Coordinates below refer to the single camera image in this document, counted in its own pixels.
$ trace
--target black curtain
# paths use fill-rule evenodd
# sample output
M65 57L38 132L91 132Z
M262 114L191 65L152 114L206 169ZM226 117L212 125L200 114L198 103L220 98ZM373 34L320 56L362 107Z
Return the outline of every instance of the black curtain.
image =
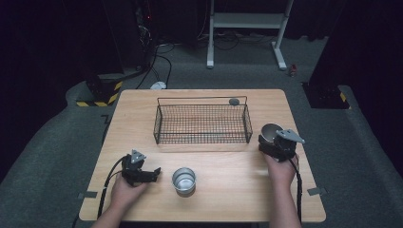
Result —
M323 39L330 36L346 0L295 0L284 36Z
M351 87L359 108L401 176L402 10L403 3L398 0L346 2L309 81L316 90Z

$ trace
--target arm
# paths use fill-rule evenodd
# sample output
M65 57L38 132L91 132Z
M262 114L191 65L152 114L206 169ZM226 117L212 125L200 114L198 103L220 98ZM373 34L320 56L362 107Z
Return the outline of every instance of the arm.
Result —
M288 161L276 162L266 154L264 158L269 168L269 179L273 190L270 227L301 227L290 189L296 174L293 165ZM293 162L297 164L297 156L293 158Z
M91 227L119 227L125 213L147 186L148 183L142 183L137 187L133 187L121 177L120 173L117 174L115 184L112 188L110 205Z

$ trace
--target wooden table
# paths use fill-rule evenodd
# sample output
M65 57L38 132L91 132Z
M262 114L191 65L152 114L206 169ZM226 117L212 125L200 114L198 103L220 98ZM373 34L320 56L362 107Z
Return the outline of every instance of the wooden table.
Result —
M157 98L161 97L247 96L253 135L249 143L238 144L156 144L153 129ZM144 171L161 167L158 181L151 183L125 216L142 221L268 221L271 188L267 165L258 150L260 129L268 123L297 132L287 99L279 89L169 89L125 90L122 92L94 169L88 191L96 198L85 198L82 220L95 220L107 174L113 164L132 149L145 154ZM297 144L303 180L302 221L321 222L326 214L319 195L309 196L315 180L300 143ZM177 195L171 183L174 171L190 167L197 175L196 192L189 198ZM104 210L109 205L110 183ZM297 194L297 180L292 184Z

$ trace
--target small object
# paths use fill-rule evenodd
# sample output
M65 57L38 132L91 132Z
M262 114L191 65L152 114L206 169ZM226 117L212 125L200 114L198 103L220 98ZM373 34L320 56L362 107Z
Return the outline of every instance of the small object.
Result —
M161 173L161 167L153 172L142 170L145 155L137 150L132 150L122 159L122 177L132 186L142 182L156 182Z
M229 100L229 104L232 105L232 106L239 105L239 104L240 104L240 100L238 100L237 98L231 98L231 99Z
M166 84L164 82L157 82L151 86L151 89L166 89Z
M296 132L294 132L292 129L277 130L276 133L283 139L286 139L289 141L294 141L297 143L302 143L302 144L305 143L305 141L299 135L297 135Z
M277 136L277 131L282 130L282 127L275 123L268 123L261 128L260 135L267 143L274 143L275 137Z
M296 77L297 76L297 66L295 64L292 64L288 68L288 76L290 76L290 77Z
M273 157L276 162L284 162L296 155L297 143L305 141L293 130L283 130L281 126L268 123L259 135L259 151Z
M196 174L187 167L182 167L172 175L174 185L180 197L190 197L196 190Z
M98 192L90 192L90 191L86 191L85 193L80 193L78 195L78 199L82 200L84 198L97 198Z
M328 191L326 190L326 188L316 187L316 188L308 189L308 194L309 194L309 196L314 196L317 194L319 194L320 196L323 196L323 195L328 194Z

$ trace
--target human hand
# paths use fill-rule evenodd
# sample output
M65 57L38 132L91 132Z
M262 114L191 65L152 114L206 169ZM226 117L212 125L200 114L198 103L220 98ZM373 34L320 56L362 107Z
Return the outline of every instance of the human hand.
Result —
M133 187L127 183L121 173L118 173L115 184L113 184L109 208L127 211L147 188L148 184L142 183L137 187Z
M266 154L263 155L267 162L269 178L273 186L289 189L293 182L294 175L296 174L293 165L289 161L277 162L273 157ZM297 155L295 155L291 161L298 167Z

